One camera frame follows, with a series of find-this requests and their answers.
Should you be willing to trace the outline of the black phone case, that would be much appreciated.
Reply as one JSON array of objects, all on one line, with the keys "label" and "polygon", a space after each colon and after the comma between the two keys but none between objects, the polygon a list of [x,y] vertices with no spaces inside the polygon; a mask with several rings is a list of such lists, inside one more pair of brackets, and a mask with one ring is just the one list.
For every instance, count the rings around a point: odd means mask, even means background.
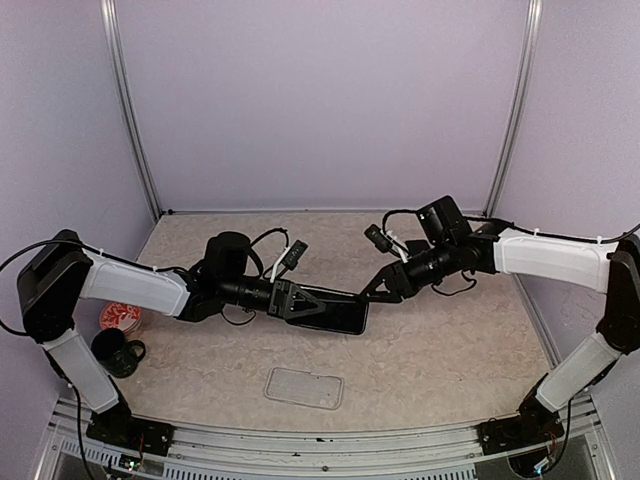
[{"label": "black phone case", "polygon": [[321,313],[286,320],[288,325],[334,333],[361,335],[366,329],[369,304],[356,294],[303,285],[317,300],[325,304]]}]

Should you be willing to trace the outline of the clear plain phone case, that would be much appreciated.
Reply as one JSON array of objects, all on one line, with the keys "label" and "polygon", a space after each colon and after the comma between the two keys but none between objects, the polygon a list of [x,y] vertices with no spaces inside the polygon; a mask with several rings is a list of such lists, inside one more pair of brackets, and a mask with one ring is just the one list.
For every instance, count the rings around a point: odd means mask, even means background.
[{"label": "clear plain phone case", "polygon": [[267,378],[264,396],[286,404],[336,410],[341,405],[343,390],[341,377],[274,367]]}]

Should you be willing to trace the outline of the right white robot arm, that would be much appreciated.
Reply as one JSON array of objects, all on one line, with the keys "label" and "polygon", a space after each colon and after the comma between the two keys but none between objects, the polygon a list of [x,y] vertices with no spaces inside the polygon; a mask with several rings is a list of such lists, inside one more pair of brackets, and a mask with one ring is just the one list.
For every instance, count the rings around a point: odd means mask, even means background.
[{"label": "right white robot arm", "polygon": [[588,288],[605,295],[605,310],[588,335],[526,394],[516,414],[479,424],[485,452],[528,446],[565,429],[559,412],[597,384],[623,355],[639,348],[639,238],[635,231],[603,239],[527,230],[496,218],[464,215],[451,196],[413,211],[425,237],[400,241],[385,224],[364,232],[396,261],[379,270],[360,296],[366,302],[400,303],[446,277],[515,274]]}]

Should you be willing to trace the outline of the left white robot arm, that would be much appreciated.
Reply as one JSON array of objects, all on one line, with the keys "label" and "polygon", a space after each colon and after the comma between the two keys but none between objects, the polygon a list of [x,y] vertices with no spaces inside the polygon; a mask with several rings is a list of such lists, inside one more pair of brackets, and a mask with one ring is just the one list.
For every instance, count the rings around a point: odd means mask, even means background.
[{"label": "left white robot arm", "polygon": [[80,299],[123,303],[187,322],[240,306],[294,324],[325,311],[325,303],[287,280],[267,282],[245,273],[259,265],[251,240],[239,232],[211,238],[203,259],[187,270],[126,261],[84,244],[68,229],[31,245],[36,255],[19,273],[18,298],[23,328],[5,330],[39,344],[62,378],[92,411],[89,435],[106,434],[127,445],[140,424],[110,374],[75,328]]}]

